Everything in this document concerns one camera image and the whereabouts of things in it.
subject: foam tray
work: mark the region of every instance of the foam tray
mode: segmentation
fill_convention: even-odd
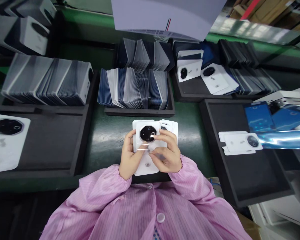
[[[0,114],[31,120],[16,169],[0,178],[74,176],[81,172],[100,75],[94,76],[85,106],[22,104],[2,98]]]
[[[243,104],[251,102],[206,99],[199,104],[222,192],[225,199],[237,207],[294,194],[277,154],[280,149],[233,156],[223,152],[218,133],[249,132]]]
[[[104,112],[111,116],[130,116],[130,117],[172,117],[175,115],[174,99],[172,94],[171,82],[168,81],[168,107],[166,110],[156,109],[127,109],[127,108],[104,108]]]
[[[170,71],[170,77],[177,102],[200,102],[203,99],[232,99],[231,95],[211,94],[200,76],[180,83],[176,67]]]

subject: printed logo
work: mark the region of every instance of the printed logo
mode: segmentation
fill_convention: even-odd
[[[5,147],[7,145],[4,140],[5,138],[0,139],[0,147]]]

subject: camera cutout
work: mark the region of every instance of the camera cutout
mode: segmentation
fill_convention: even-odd
[[[259,141],[254,136],[247,137],[247,140],[251,147],[258,147]]]
[[[2,119],[0,120],[0,134],[14,135],[22,131],[23,124],[17,120]]]
[[[185,79],[187,77],[187,75],[188,75],[188,70],[186,68],[182,68],[181,72],[180,72],[180,77],[182,79]]]
[[[140,131],[140,138],[146,142],[153,142],[153,135],[157,134],[157,130],[153,126],[145,126]]]
[[[203,75],[205,77],[209,77],[211,76],[212,74],[214,74],[216,70],[213,68],[213,67],[210,67],[210,68],[207,68],[206,70],[203,71]]]

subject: cardboard box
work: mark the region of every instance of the cardboard box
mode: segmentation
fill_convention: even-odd
[[[284,29],[291,29],[298,22],[300,22],[300,14],[290,13],[290,14],[284,16],[277,24],[275,24],[275,27],[284,28]],[[298,24],[292,30],[300,32],[300,24]]]
[[[246,218],[241,213],[237,212],[238,218],[246,231],[246,233],[253,239],[253,240],[261,240],[260,234],[259,234],[259,226],[255,224],[253,221],[251,221],[249,218]]]
[[[253,0],[247,1],[247,0],[237,0],[235,4],[233,5],[233,8],[230,12],[230,18],[234,19],[240,19],[245,11],[247,10],[248,6],[252,3]],[[257,5],[254,7],[254,9],[251,11],[251,13],[248,15],[247,19],[249,19],[265,2],[266,0],[260,0]]]
[[[266,0],[251,16],[250,21],[271,24],[292,4],[292,2],[292,0]]]
[[[230,15],[230,18],[240,19],[242,15],[245,13],[246,9],[244,5],[237,5],[233,8],[233,11]]]

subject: white phone case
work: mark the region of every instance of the white phone case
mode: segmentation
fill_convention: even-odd
[[[203,57],[203,50],[184,50],[178,52],[178,58],[185,57],[189,55],[201,54],[201,58]]]
[[[151,120],[150,122],[140,121],[136,122],[136,140],[133,141],[133,152],[136,152],[141,144],[143,144],[143,140],[140,138],[140,130],[145,126],[152,126],[156,129],[157,135],[160,135],[159,129],[161,129],[160,122],[154,122]],[[159,172],[156,165],[153,164],[152,159],[149,156],[149,152],[152,152],[157,147],[167,147],[167,143],[159,140],[154,140],[153,142],[148,142],[149,150],[145,150],[146,152],[143,154],[142,159],[140,161],[139,167],[134,175],[147,175]]]
[[[234,135],[234,134],[244,134],[244,133],[248,133],[246,131],[241,131],[241,132],[219,132],[218,135],[219,135],[219,139],[220,139],[220,142],[224,142],[225,139],[224,139],[224,136],[225,135]],[[229,152],[229,149],[227,146],[225,147],[222,147],[223,151],[224,151],[224,154],[226,156],[230,156],[230,155],[242,155],[242,154],[252,154],[252,153],[256,153],[256,150],[248,150],[248,151],[240,151],[240,152]]]
[[[178,60],[177,68],[178,68],[179,82],[184,82],[189,79],[200,76],[201,66],[202,66],[202,59],[201,60]],[[181,70],[183,68],[187,69],[188,71],[187,76],[184,79],[181,78]]]
[[[5,119],[16,120],[21,125],[14,127],[21,127],[21,129],[13,135],[0,134],[0,172],[12,170],[18,166],[30,126],[30,119],[27,118],[0,115],[0,121]]]
[[[257,143],[255,147],[251,146],[248,143],[248,137],[253,137],[254,139],[256,139]],[[255,133],[227,134],[224,135],[224,140],[229,152],[242,152],[263,149],[261,143],[259,142],[258,136]]]
[[[214,68],[215,72],[211,76],[204,76],[203,73],[208,68]],[[224,74],[222,74],[222,72],[219,69],[219,65],[215,63],[212,63],[208,67],[202,69],[200,72],[200,76],[211,94],[215,94],[216,92],[219,92],[229,87],[229,84],[225,79]]]

